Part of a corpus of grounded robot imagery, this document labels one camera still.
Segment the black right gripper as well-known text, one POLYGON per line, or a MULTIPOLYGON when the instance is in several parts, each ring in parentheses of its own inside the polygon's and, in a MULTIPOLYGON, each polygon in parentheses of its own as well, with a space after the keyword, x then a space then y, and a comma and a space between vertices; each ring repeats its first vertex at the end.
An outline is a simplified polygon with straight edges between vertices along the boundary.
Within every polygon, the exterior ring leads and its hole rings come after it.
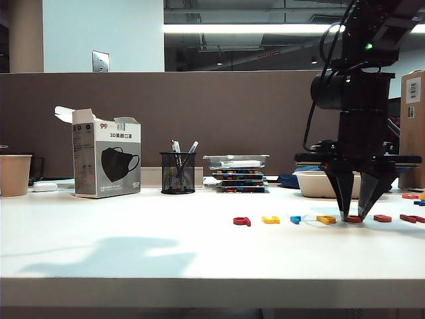
POLYGON ((364 220, 376 201, 398 177, 398 168, 418 167, 422 158, 394 155, 384 142, 388 118, 385 112, 342 111, 337 140, 323 140, 295 155, 298 166, 322 167, 335 192, 341 220, 347 221, 354 175, 361 171, 358 216, 364 220))

